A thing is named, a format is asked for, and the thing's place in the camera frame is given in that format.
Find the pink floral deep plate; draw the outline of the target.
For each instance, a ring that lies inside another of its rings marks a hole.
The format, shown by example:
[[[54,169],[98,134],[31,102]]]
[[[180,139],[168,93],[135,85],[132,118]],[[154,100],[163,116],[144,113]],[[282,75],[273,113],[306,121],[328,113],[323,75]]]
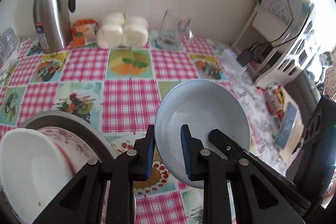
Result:
[[[90,159],[99,159],[93,149],[74,133],[60,127],[43,127],[39,132],[50,138],[65,156],[73,174],[76,174]]]

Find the white MAX square bowl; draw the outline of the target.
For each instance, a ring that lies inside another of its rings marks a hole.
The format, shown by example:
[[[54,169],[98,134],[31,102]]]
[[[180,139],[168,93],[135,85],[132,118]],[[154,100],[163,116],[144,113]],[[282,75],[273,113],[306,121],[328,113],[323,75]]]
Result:
[[[37,130],[16,128],[1,141],[1,183],[22,223],[33,223],[75,172],[64,150]]]

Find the white bowl with red print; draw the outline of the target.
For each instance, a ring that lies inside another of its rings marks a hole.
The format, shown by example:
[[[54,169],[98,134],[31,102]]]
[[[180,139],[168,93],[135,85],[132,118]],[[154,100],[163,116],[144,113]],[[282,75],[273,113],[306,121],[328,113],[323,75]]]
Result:
[[[187,177],[181,146],[181,127],[222,158],[225,155],[208,140],[211,130],[219,129],[247,151],[251,131],[247,115],[236,97],[225,87],[204,79],[187,80],[173,88],[159,105],[154,134],[159,155],[168,171],[186,185],[201,189],[203,182]]]

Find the grey floral tablecloth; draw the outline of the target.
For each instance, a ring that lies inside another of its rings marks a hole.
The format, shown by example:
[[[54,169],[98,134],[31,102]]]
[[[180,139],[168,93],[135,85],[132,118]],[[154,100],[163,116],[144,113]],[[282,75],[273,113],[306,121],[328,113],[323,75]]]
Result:
[[[221,58],[222,51],[229,46],[210,39],[206,42],[210,45],[214,56],[219,59],[234,95],[248,117],[252,135],[250,151],[282,175],[291,178],[289,168],[299,162],[300,148],[297,146],[303,144],[304,124],[301,114],[297,114],[293,132],[285,148],[278,149],[274,146],[278,124],[268,111],[264,92],[254,84],[248,72],[238,73],[227,60]]]

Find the colourful snack package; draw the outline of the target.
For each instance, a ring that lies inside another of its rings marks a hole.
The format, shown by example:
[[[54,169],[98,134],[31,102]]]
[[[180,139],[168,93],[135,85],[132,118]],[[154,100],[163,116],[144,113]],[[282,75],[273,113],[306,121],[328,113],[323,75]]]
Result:
[[[266,106],[270,114],[281,122],[284,118],[284,94],[279,83],[268,85],[264,91]]]

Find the stainless steel round tray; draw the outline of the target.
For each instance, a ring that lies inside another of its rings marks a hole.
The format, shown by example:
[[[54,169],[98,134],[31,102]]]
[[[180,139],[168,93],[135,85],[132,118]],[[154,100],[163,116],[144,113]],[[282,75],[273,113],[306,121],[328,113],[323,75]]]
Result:
[[[93,149],[101,162],[110,161],[117,157],[117,152],[99,131],[73,114],[45,111],[33,115],[22,124],[22,127],[33,130],[50,126],[63,128],[80,137]]]

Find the white shelf unit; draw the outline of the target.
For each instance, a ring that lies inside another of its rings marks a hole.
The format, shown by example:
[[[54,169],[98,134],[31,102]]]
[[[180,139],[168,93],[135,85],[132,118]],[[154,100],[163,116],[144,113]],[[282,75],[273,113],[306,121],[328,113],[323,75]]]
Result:
[[[313,41],[315,7],[309,0],[255,0],[256,6],[232,43],[238,55],[249,49],[246,66],[255,84],[290,83],[317,53]]]

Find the pink checkered fruit tablecloth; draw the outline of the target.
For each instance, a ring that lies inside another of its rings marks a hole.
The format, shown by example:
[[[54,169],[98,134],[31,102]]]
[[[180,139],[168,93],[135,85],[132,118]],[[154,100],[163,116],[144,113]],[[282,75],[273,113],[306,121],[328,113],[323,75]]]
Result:
[[[30,38],[1,73],[1,134],[34,114],[54,110],[81,118],[120,153],[154,122],[166,94],[188,79],[232,88],[203,39],[178,52],[160,50],[149,41],[135,50],[89,45],[45,55],[38,40]]]

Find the black power adapter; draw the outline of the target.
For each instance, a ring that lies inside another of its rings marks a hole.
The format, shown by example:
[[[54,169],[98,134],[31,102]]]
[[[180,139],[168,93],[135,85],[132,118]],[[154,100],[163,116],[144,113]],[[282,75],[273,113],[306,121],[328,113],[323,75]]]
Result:
[[[246,66],[251,60],[254,60],[254,54],[251,50],[249,49],[244,49],[240,55],[238,55],[236,61],[241,65],[241,66]]]

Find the white power strip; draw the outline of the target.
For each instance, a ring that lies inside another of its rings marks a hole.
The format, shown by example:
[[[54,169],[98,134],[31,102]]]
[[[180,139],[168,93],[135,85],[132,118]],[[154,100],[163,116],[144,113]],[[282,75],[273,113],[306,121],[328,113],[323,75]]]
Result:
[[[246,66],[242,66],[237,61],[237,54],[231,49],[226,48],[223,50],[223,52],[220,54],[220,60],[224,65],[228,65],[233,71],[235,71],[238,75],[243,74],[246,70]]]

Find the orange snack packet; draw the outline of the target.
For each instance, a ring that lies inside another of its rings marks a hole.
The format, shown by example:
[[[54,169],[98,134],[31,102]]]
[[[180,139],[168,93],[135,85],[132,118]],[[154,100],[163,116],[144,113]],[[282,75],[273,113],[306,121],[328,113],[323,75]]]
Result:
[[[71,48],[88,46],[96,43],[96,32],[98,31],[98,23],[93,19],[77,20],[71,28],[72,42]]]

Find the clear drinking glass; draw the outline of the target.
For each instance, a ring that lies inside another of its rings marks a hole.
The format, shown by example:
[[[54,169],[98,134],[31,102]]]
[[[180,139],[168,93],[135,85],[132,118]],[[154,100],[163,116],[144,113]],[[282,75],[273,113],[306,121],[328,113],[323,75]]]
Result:
[[[0,66],[3,67],[8,58],[8,52],[3,42],[0,42]]]
[[[6,29],[2,34],[2,41],[8,55],[11,55],[19,48],[20,38],[18,38],[12,28]]]

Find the pack of white buns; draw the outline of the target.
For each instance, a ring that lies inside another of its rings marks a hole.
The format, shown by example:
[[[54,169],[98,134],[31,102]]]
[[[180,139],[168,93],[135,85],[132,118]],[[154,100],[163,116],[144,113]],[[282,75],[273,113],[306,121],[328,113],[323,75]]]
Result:
[[[96,33],[97,45],[102,49],[117,47],[141,48],[147,43],[149,24],[141,16],[110,13]]]

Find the stainless steel thermos jug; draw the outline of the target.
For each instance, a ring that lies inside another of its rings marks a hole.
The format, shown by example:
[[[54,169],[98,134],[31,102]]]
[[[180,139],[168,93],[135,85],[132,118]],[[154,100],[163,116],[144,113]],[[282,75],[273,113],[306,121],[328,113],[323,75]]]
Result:
[[[70,14],[75,9],[76,0],[34,0],[34,26],[45,54],[61,51],[72,41]]]

